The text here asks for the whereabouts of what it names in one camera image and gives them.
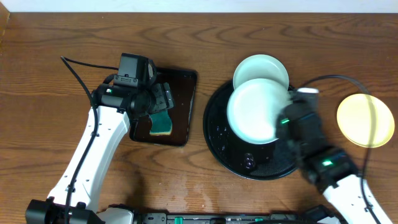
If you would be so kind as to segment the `green yellow sponge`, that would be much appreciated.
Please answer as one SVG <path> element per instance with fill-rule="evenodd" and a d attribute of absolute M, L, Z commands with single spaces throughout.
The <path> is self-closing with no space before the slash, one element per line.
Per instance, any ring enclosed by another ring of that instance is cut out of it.
<path fill-rule="evenodd" d="M 167 110 L 150 114 L 149 118 L 152 122 L 152 127 L 149 132 L 151 136 L 171 135 L 173 124 Z"/>

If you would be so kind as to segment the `mint plate with red stain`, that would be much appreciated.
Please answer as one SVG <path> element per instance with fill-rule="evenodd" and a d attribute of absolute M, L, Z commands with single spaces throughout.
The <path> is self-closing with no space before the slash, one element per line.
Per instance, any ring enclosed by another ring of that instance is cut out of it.
<path fill-rule="evenodd" d="M 238 138 L 250 144 L 277 140 L 277 118 L 291 104 L 288 88 L 265 78 L 249 80 L 231 94 L 227 119 Z"/>

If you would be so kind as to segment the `yellow plate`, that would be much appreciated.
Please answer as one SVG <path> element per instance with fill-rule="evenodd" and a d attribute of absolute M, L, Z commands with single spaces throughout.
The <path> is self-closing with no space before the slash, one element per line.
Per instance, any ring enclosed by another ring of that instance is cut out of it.
<path fill-rule="evenodd" d="M 394 117 L 385 103 L 366 94 L 346 97 L 336 112 L 343 135 L 361 147 L 381 147 L 394 135 Z"/>

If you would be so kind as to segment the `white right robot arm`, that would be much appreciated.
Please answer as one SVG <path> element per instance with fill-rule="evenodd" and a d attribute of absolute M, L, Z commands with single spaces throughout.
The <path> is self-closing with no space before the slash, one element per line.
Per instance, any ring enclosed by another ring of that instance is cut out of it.
<path fill-rule="evenodd" d="M 304 179 L 347 223 L 391 223 L 346 151 L 328 142 L 319 116 L 306 101 L 280 112 L 276 136 L 287 143 Z"/>

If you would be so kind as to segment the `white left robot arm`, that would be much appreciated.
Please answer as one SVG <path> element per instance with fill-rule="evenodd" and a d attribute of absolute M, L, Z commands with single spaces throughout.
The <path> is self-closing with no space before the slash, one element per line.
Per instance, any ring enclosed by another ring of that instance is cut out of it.
<path fill-rule="evenodd" d="M 124 205 L 98 210 L 103 181 L 114 153 L 133 121 L 173 108 L 168 83 L 142 90 L 101 84 L 89 94 L 92 107 L 82 138 L 46 200 L 31 200 L 27 223 L 135 223 L 135 212 Z"/>

